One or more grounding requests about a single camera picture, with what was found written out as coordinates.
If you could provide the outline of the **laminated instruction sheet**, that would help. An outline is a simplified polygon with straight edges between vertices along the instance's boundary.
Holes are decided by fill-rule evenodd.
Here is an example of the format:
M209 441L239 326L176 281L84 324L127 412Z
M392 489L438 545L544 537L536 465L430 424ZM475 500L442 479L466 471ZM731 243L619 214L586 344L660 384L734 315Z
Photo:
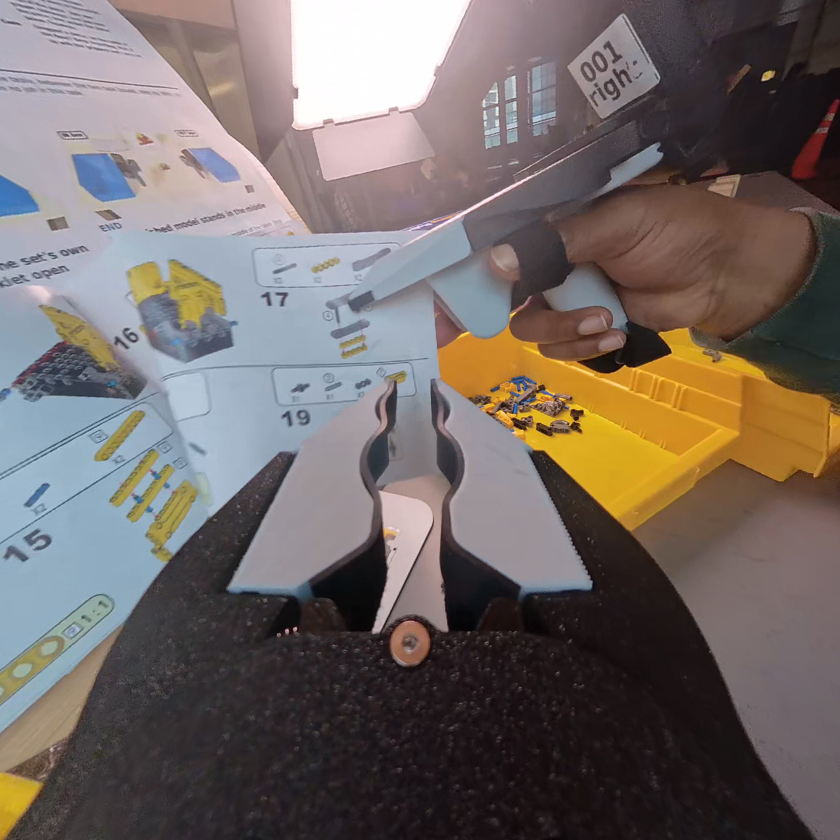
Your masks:
M263 164L108 2L1 2L1 287L126 232L307 233Z

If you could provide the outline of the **lego instruction booklet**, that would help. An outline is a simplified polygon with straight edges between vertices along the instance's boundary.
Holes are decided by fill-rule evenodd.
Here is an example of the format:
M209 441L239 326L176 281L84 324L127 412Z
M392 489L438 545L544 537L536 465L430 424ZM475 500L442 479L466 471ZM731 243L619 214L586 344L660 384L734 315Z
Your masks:
M2 729L212 513L384 382L382 480L431 471L431 290L347 305L416 236L117 234L69 290L2 292Z

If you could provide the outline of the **heap of grey blue lego parts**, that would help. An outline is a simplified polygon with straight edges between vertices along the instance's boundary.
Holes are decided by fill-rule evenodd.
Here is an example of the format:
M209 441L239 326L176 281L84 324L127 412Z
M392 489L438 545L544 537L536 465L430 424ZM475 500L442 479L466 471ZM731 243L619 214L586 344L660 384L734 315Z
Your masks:
M514 375L467 399L522 442L531 434L555 438L584 431L585 410L574 404L572 395L526 375Z

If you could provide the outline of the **person's right forearm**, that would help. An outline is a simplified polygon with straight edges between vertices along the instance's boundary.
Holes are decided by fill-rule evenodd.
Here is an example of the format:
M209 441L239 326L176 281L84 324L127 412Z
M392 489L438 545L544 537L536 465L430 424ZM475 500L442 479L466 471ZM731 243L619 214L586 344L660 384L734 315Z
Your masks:
M794 297L757 326L726 341L697 328L694 344L753 364L787 389L839 405L839 218L797 207L815 237L815 260Z

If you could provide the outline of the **person's right hand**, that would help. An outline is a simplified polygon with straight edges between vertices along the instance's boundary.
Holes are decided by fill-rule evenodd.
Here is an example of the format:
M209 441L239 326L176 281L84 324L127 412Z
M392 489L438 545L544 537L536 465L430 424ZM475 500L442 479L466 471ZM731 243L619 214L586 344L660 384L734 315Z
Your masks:
M786 306L816 259L803 213L689 186L624 187L551 223L569 261L610 278L629 321L730 341Z

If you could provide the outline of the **orange traffic cone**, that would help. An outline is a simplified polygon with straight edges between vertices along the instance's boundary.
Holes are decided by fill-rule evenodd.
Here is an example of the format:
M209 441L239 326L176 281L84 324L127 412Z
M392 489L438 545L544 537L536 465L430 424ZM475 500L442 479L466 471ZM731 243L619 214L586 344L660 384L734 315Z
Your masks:
M807 181L816 177L827 136L833 126L833 121L839 108L839 98L832 101L822 120L809 139L804 143L801 151L795 157L791 167L791 179Z

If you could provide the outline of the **dark framed window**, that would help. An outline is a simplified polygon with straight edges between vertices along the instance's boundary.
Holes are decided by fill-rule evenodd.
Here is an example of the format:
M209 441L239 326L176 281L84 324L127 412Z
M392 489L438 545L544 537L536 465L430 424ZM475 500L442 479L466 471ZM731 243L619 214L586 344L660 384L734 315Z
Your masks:
M508 66L481 103L486 151L520 152L547 138L557 123L557 62L537 57Z

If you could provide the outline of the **yellow plastic bin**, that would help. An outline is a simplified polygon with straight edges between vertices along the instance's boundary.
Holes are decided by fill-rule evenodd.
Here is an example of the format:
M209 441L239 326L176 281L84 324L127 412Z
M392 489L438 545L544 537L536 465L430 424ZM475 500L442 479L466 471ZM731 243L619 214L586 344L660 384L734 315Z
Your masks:
M0 837L5 839L26 813L43 784L12 773L1 772Z

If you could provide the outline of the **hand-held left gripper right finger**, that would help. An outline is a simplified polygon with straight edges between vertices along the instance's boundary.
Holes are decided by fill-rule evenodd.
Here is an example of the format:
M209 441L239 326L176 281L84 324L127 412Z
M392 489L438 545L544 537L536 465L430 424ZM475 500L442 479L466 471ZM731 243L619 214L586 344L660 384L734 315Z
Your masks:
M441 380L430 385L436 461L449 483L442 544L477 569L455 573L458 600L479 585L507 597L588 592L592 578L534 465L532 449Z

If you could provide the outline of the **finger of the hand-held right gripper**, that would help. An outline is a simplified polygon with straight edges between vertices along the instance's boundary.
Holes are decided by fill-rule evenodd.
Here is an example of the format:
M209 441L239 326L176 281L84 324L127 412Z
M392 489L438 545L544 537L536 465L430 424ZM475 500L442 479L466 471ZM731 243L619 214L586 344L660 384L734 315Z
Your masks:
M350 295L350 309L358 312L470 257L465 216L451 217L376 261Z

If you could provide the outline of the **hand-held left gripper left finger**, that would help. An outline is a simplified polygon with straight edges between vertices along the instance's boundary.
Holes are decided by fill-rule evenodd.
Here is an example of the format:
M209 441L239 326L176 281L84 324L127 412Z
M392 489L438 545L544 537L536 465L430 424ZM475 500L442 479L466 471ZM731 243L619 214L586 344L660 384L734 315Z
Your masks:
M377 483L390 462L396 400L386 380L300 446L229 592L312 596L382 536Z

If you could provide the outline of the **yellow divided parts bin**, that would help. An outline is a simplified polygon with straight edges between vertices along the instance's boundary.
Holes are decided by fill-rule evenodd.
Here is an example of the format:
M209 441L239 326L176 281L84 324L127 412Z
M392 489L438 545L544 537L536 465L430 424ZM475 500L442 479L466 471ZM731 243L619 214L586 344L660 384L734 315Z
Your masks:
M572 396L582 431L528 432L527 442L630 530L729 460L777 481L838 474L839 419L827 399L787 390L729 354L704 354L685 330L665 338L664 359L598 374L544 358L509 331L464 335L439 351L439 368L466 397L497 397L494 387L515 375Z

